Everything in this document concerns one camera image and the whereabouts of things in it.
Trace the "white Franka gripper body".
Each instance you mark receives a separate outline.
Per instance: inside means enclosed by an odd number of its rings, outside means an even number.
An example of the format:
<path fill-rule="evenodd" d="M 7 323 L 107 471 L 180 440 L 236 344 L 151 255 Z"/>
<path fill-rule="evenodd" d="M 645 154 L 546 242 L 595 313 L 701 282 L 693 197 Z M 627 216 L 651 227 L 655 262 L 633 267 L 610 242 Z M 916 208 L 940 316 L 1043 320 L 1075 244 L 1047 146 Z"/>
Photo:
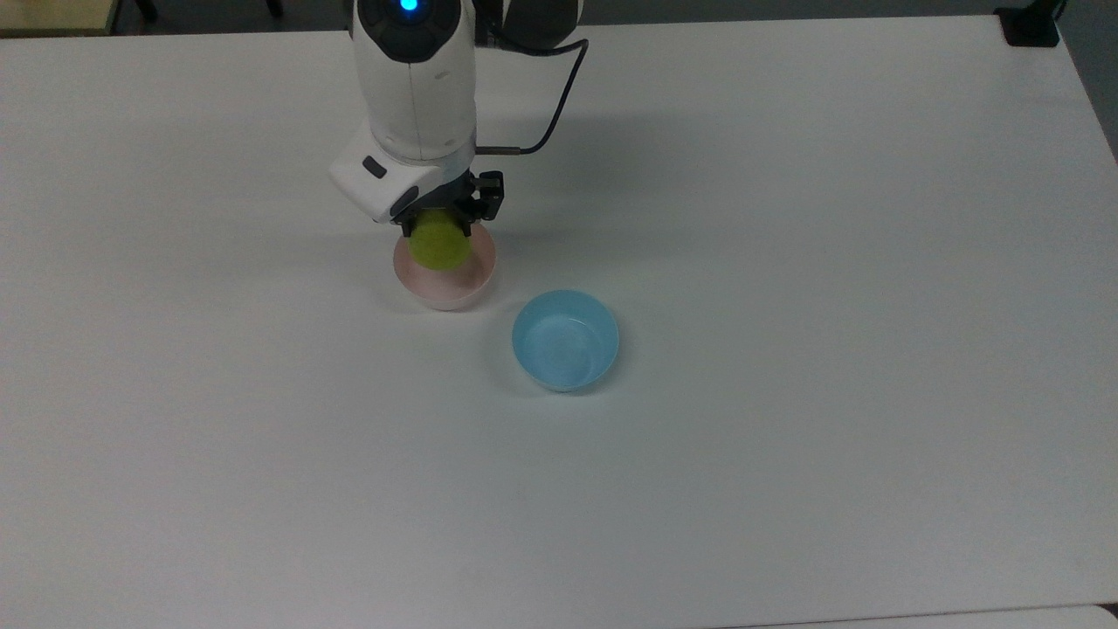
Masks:
<path fill-rule="evenodd" d="M 475 158 L 474 139 L 449 156 L 407 161 L 389 155 L 363 122 L 330 166 L 343 194 L 376 223 L 402 225 L 421 210 L 448 207 L 465 196 Z"/>

